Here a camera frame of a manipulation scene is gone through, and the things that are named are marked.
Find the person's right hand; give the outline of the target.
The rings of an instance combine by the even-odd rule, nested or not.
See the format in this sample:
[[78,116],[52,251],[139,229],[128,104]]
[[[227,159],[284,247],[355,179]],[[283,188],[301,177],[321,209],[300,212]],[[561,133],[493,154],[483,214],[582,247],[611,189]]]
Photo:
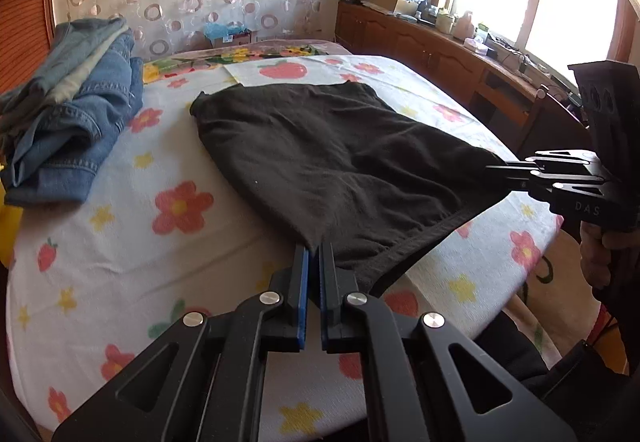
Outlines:
[[591,223],[580,224],[580,267],[587,283],[596,289],[611,283],[614,251],[639,248],[639,230],[604,232]]

